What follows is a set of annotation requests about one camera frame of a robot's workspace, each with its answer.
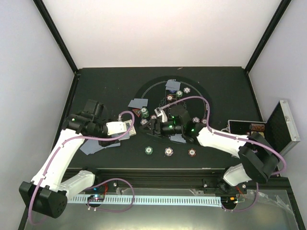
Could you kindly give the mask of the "blue white chip stack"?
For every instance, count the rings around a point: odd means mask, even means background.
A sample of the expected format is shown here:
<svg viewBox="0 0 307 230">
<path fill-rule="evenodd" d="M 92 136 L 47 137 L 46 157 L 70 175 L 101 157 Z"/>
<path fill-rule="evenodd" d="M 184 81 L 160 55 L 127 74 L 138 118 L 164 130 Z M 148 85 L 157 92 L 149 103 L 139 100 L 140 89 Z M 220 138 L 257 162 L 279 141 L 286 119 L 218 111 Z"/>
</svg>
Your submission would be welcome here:
<svg viewBox="0 0 307 230">
<path fill-rule="evenodd" d="M 173 149 L 172 148 L 166 148 L 165 149 L 165 155 L 166 156 L 172 156 L 173 155 Z"/>
</svg>

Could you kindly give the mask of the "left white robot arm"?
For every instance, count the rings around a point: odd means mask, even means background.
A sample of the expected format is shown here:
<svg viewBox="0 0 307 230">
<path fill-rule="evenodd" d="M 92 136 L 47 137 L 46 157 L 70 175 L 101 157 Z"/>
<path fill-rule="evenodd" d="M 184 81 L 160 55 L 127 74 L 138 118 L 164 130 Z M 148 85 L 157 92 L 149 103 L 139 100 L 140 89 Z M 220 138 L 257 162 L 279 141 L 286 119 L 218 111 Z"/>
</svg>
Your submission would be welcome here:
<svg viewBox="0 0 307 230">
<path fill-rule="evenodd" d="M 69 115 L 62 126 L 59 139 L 48 159 L 32 178 L 31 182 L 22 182 L 19 193 L 28 207 L 28 219 L 32 211 L 45 216 L 58 218 L 67 202 L 83 190 L 98 191 L 103 179 L 89 170 L 81 170 L 76 176 L 62 181 L 64 173 L 73 156 L 85 140 L 97 140 L 104 145 L 113 144 L 133 128 L 135 117 L 128 126 L 121 117 L 132 115 L 130 111 L 119 114 L 117 121 L 102 119 L 104 105 L 88 100 L 84 109 Z"/>
</svg>

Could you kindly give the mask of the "orange black chip stack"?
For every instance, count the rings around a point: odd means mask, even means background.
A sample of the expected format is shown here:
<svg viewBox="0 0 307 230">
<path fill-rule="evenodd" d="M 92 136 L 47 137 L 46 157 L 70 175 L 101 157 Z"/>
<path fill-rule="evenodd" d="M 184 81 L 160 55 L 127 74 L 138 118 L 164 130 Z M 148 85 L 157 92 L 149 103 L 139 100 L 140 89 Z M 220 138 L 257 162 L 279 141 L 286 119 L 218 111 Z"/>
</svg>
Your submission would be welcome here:
<svg viewBox="0 0 307 230">
<path fill-rule="evenodd" d="M 189 150 L 188 150 L 188 155 L 191 156 L 191 157 L 195 157 L 195 156 L 196 156 L 196 151 L 195 151 L 195 149 L 189 149 Z"/>
</svg>

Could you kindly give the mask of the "green chips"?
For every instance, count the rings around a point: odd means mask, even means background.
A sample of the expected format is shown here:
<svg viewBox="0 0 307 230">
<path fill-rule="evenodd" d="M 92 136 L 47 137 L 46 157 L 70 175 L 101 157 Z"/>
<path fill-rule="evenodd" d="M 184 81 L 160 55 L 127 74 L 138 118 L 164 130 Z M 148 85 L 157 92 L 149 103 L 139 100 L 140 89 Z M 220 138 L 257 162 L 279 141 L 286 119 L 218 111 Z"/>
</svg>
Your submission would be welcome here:
<svg viewBox="0 0 307 230">
<path fill-rule="evenodd" d="M 176 92 L 176 97 L 177 98 L 181 98 L 183 96 L 183 92 L 182 91 L 177 91 Z"/>
<path fill-rule="evenodd" d="M 146 107 L 141 108 L 140 111 L 141 111 L 142 118 L 148 118 L 149 117 L 149 112 L 148 112 Z"/>
</svg>

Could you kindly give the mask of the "green chip stack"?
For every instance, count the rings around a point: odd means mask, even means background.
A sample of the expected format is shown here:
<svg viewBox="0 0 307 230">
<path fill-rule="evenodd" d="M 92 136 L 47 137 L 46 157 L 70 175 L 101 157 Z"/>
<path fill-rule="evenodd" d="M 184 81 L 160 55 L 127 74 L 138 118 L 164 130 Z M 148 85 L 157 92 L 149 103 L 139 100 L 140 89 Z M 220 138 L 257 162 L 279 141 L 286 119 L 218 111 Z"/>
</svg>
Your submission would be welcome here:
<svg viewBox="0 0 307 230">
<path fill-rule="evenodd" d="M 153 148 L 150 147 L 150 146 L 148 146 L 148 147 L 145 148 L 144 151 L 145 151 L 145 153 L 146 153 L 147 155 L 151 155 L 151 154 L 153 153 Z"/>
</svg>

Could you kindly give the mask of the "blue chips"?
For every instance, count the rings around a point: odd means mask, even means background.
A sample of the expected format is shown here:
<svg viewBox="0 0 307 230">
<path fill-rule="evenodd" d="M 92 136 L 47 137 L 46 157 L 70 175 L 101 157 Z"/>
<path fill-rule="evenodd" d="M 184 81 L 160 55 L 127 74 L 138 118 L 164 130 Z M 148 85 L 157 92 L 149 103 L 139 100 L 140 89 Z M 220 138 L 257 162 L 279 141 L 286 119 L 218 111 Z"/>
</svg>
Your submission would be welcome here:
<svg viewBox="0 0 307 230">
<path fill-rule="evenodd" d="M 194 117 L 192 119 L 193 123 L 199 123 L 200 122 L 200 119 L 198 117 Z"/>
<path fill-rule="evenodd" d="M 141 120 L 141 125 L 148 125 L 148 120 L 147 119 L 142 119 Z"/>
<path fill-rule="evenodd" d="M 184 93 L 190 93 L 191 89 L 189 87 L 184 88 Z"/>
</svg>

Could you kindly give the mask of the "card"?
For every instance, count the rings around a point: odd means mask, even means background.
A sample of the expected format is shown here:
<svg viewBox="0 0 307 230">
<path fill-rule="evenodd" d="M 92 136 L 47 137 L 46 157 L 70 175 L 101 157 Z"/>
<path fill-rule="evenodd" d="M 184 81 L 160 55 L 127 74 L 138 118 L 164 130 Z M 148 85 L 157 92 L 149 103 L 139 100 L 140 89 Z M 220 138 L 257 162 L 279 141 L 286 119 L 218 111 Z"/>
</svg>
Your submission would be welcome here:
<svg viewBox="0 0 307 230">
<path fill-rule="evenodd" d="M 166 87 L 165 87 L 165 89 L 166 89 L 167 91 L 175 91 L 175 89 L 174 89 L 174 88 L 172 88 L 172 87 L 168 87 L 168 86 L 166 86 Z"/>
<path fill-rule="evenodd" d="M 179 82 L 179 81 L 168 80 L 165 86 L 172 87 L 176 91 L 178 91 L 178 90 L 180 90 L 180 85 L 181 85 L 181 82 Z"/>
<path fill-rule="evenodd" d="M 170 141 L 176 142 L 176 143 L 182 143 L 182 144 L 186 143 L 186 140 L 180 134 L 172 135 L 172 136 L 170 136 L 169 139 L 170 139 Z"/>
<path fill-rule="evenodd" d="M 148 105 L 148 99 L 144 98 L 134 98 L 133 102 L 136 108 L 142 108 Z"/>
<path fill-rule="evenodd" d="M 139 108 L 140 104 L 137 101 L 135 101 L 135 100 L 131 100 L 129 105 L 128 105 L 128 107 L 130 107 L 130 108 Z"/>
</svg>

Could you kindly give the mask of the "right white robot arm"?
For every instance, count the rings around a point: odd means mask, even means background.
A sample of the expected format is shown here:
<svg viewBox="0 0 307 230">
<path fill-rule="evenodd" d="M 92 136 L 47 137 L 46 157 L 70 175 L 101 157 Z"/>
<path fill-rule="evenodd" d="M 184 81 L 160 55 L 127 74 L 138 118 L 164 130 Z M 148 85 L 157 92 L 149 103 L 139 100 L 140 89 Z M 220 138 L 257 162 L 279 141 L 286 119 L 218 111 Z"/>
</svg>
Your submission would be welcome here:
<svg viewBox="0 0 307 230">
<path fill-rule="evenodd" d="M 140 129 L 160 138 L 179 134 L 187 143 L 214 148 L 240 159 L 238 165 L 230 166 L 219 179 L 218 187 L 223 193 L 230 193 L 243 182 L 267 183 L 276 174 L 277 165 L 284 162 L 262 135 L 235 135 L 212 129 L 191 118 L 181 105 L 171 107 L 170 116 L 157 108 L 150 119 L 141 120 Z"/>
</svg>

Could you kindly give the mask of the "blue playing card deck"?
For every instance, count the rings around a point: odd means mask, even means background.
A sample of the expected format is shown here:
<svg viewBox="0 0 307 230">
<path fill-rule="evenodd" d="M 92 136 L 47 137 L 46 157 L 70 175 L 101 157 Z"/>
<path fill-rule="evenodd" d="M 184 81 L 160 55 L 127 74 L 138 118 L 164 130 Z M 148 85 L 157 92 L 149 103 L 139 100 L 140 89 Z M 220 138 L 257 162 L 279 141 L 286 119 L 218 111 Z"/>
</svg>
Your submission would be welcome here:
<svg viewBox="0 0 307 230">
<path fill-rule="evenodd" d="M 126 124 L 126 127 L 127 127 L 127 129 L 132 129 L 134 126 L 131 124 L 132 123 L 132 121 L 131 120 L 129 120 L 129 121 L 125 121 L 124 122 L 125 124 Z M 126 135 L 124 135 L 124 136 L 122 136 L 121 138 L 119 138 L 119 140 L 127 140 L 127 139 L 129 139 L 130 138 L 130 136 L 129 136 L 129 133 L 127 133 Z"/>
</svg>

